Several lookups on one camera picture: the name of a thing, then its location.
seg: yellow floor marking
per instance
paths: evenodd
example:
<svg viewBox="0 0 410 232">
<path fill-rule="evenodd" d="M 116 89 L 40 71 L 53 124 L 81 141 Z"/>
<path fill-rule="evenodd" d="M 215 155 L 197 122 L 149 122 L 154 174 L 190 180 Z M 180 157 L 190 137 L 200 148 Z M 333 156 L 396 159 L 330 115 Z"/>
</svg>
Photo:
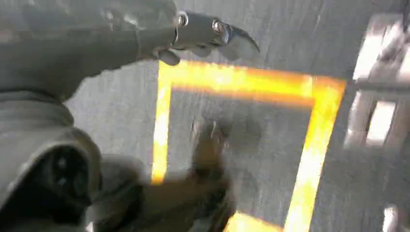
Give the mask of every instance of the yellow floor marking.
<svg viewBox="0 0 410 232">
<path fill-rule="evenodd" d="M 279 226 L 242 213 L 235 213 L 228 221 L 224 232 L 282 232 Z"/>
<path fill-rule="evenodd" d="M 155 115 L 154 150 L 151 181 L 160 184 L 167 169 L 168 124 L 171 104 L 171 84 L 165 78 L 158 79 L 157 112 Z"/>
<path fill-rule="evenodd" d="M 234 98 L 278 102 L 312 108 L 305 145 L 283 231 L 308 232 L 316 192 L 345 82 L 292 72 L 251 70 L 182 61 L 171 67 L 160 63 L 157 117 L 154 132 L 153 182 L 160 183 L 167 166 L 167 139 L 171 89 L 202 90 Z M 234 216 L 235 225 L 259 223 L 251 217 Z M 252 227 L 249 231 L 261 231 Z M 264 231 L 276 232 L 275 226 Z M 242 231 L 239 227 L 230 232 Z"/>
</svg>

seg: metal claw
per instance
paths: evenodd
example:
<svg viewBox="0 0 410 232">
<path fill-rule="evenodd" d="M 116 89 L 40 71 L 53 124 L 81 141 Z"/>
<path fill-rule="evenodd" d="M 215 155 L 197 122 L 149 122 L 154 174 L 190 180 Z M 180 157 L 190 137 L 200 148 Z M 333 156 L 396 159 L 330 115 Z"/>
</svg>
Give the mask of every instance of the metal claw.
<svg viewBox="0 0 410 232">
<path fill-rule="evenodd" d="M 228 60 L 252 59 L 259 48 L 244 30 L 222 22 L 216 17 L 193 12 L 180 12 L 177 38 L 173 49 L 191 50 L 199 57 L 207 57 L 216 48 Z"/>
<path fill-rule="evenodd" d="M 237 60 L 239 58 L 253 59 L 260 50 L 253 38 L 244 30 L 230 26 L 229 39 L 226 45 L 219 46 L 218 50 L 221 54 L 230 61 Z"/>
</svg>

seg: yellow square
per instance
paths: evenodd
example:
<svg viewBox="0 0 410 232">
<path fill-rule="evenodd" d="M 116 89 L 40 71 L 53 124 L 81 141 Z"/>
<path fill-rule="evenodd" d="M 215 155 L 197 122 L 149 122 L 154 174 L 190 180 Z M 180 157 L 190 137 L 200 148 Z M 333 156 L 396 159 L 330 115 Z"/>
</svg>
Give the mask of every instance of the yellow square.
<svg viewBox="0 0 410 232">
<path fill-rule="evenodd" d="M 247 67 L 181 61 L 160 63 L 154 130 L 152 181 L 160 183 L 167 169 L 168 124 L 173 88 L 202 90 L 236 99 L 312 107 L 285 227 L 269 225 L 238 212 L 225 231 L 308 232 L 327 146 L 346 83 L 323 76 Z"/>
</svg>

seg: gray floor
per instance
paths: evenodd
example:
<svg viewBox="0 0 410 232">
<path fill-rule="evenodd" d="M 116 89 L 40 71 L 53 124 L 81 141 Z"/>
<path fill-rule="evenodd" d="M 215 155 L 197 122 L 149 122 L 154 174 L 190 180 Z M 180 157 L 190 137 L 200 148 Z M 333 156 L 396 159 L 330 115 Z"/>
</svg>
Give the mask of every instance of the gray floor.
<svg viewBox="0 0 410 232">
<path fill-rule="evenodd" d="M 369 17 L 376 12 L 398 11 L 400 3 L 398 0 L 176 2 L 180 9 L 217 15 L 250 32 L 260 45 L 261 59 L 236 64 L 347 80 L 351 78 Z M 187 54 L 183 57 L 196 59 Z M 218 54 L 206 60 L 226 62 Z M 152 154 L 157 71 L 157 62 L 146 62 L 104 73 L 87 80 L 68 102 L 77 126 L 94 138 L 103 153 L 138 156 L 145 164 L 147 176 Z M 407 159 L 394 154 L 342 151 L 341 141 L 353 94 L 348 89 L 326 156 L 311 224 L 313 232 L 380 231 L 384 204 L 395 202 L 409 206 Z M 260 187 L 256 194 L 245 193 L 244 199 L 253 195 L 246 199 L 252 203 L 242 203 L 240 207 L 255 217 L 283 226 L 290 200 L 286 196 L 292 191 L 295 162 L 300 157 L 309 112 L 176 93 L 171 110 L 171 170 L 184 170 L 189 165 L 185 134 L 189 120 L 199 111 L 236 123 L 235 128 L 246 128 L 248 123 L 255 125 L 251 126 L 251 135 L 258 138 L 256 146 L 248 144 L 250 149 L 242 155 L 232 148 L 226 152 L 227 158 L 238 156 L 231 158 L 232 166 L 246 170 L 254 179 L 249 183 Z"/>
</svg>

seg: shoe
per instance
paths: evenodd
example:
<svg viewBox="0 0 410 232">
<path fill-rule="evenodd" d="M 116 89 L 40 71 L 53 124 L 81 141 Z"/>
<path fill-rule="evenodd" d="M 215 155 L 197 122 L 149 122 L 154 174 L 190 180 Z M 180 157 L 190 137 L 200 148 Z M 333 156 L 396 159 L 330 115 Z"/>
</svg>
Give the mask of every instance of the shoe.
<svg viewBox="0 0 410 232">
<path fill-rule="evenodd" d="M 192 122 L 190 140 L 193 144 L 193 174 L 200 179 L 220 178 L 224 169 L 222 150 L 226 141 L 220 125 L 198 116 Z"/>
<path fill-rule="evenodd" d="M 142 202 L 140 164 L 129 156 L 102 157 L 101 192 L 86 210 L 87 232 L 112 231 L 137 216 Z"/>
</svg>

